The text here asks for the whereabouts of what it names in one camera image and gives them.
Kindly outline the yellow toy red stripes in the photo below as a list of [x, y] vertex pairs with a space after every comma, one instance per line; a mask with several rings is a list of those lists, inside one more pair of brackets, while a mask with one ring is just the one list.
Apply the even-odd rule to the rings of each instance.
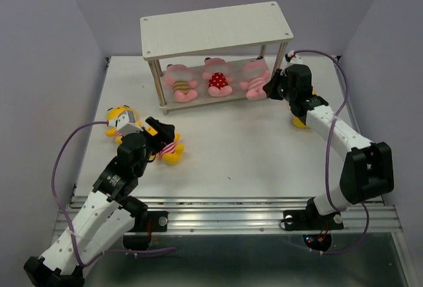
[[176, 165], [182, 159], [184, 152], [184, 144], [179, 143], [180, 134], [176, 134], [173, 143], [165, 146], [165, 148], [156, 154], [167, 165]]

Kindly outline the pink frog toy striped shirt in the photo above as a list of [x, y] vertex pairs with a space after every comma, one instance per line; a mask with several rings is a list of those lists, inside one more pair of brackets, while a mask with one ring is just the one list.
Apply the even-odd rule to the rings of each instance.
[[263, 56], [258, 56], [255, 60], [249, 61], [242, 72], [243, 80], [239, 83], [241, 89], [245, 90], [246, 98], [256, 101], [266, 98], [263, 89], [270, 80], [270, 71]]

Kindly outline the yellow toy blue striped shirt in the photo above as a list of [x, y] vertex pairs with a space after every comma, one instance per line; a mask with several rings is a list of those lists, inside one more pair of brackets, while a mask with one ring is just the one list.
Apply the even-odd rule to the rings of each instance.
[[297, 128], [308, 128], [307, 114], [318, 105], [316, 91], [310, 87], [298, 88], [293, 91], [289, 102], [293, 114], [293, 125]]

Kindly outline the pink frog toy orange stripes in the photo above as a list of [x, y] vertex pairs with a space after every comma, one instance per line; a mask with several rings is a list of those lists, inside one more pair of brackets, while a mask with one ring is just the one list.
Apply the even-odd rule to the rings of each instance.
[[198, 82], [185, 65], [169, 64], [165, 70], [165, 83], [172, 89], [174, 100], [178, 103], [188, 103], [198, 96]]

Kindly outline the pink frog toy polka-dot dress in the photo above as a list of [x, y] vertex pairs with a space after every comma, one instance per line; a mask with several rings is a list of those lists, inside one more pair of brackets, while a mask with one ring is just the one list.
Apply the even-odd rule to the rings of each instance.
[[211, 97], [226, 97], [232, 93], [230, 86], [229, 65], [221, 58], [204, 59], [202, 77], [208, 82], [208, 93]]

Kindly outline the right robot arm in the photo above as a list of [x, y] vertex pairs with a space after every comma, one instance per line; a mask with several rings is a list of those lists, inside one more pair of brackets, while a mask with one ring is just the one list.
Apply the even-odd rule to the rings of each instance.
[[328, 102], [314, 94], [308, 66], [293, 64], [277, 69], [264, 91], [270, 99], [286, 100], [291, 113], [327, 143], [343, 160], [340, 180], [326, 185], [323, 194], [307, 201], [302, 210], [286, 210], [281, 221], [286, 231], [343, 229], [341, 211], [392, 192], [392, 150], [385, 142], [363, 137], [339, 119]]

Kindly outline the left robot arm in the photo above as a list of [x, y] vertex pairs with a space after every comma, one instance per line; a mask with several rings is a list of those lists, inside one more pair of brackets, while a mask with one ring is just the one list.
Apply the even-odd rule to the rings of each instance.
[[153, 231], [166, 231], [166, 211], [149, 212], [147, 204], [131, 195], [147, 165], [175, 141], [175, 127], [153, 117], [145, 128], [125, 109], [104, 122], [122, 142], [115, 156], [94, 182], [74, 218], [59, 203], [67, 222], [62, 234], [39, 257], [30, 257], [24, 271], [34, 286], [83, 286], [90, 267], [127, 232], [144, 233], [142, 250], [122, 249], [138, 257], [160, 257], [174, 247], [149, 249]]

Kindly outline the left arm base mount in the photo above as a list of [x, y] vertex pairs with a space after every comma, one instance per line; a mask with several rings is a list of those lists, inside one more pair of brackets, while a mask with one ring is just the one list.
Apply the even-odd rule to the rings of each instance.
[[129, 233], [162, 233], [167, 231], [169, 222], [167, 211], [150, 210], [147, 204], [133, 196], [128, 196], [122, 203], [122, 208], [128, 211], [130, 217], [134, 220]]

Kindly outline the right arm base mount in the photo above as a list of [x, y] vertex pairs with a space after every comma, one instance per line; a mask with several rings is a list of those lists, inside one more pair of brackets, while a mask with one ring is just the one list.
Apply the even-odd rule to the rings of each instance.
[[344, 224], [342, 220], [335, 222], [334, 217], [340, 217], [339, 213], [332, 213], [322, 216], [317, 212], [307, 212], [306, 210], [286, 210], [283, 213], [280, 227], [286, 231], [320, 231], [320, 230], [342, 230]]

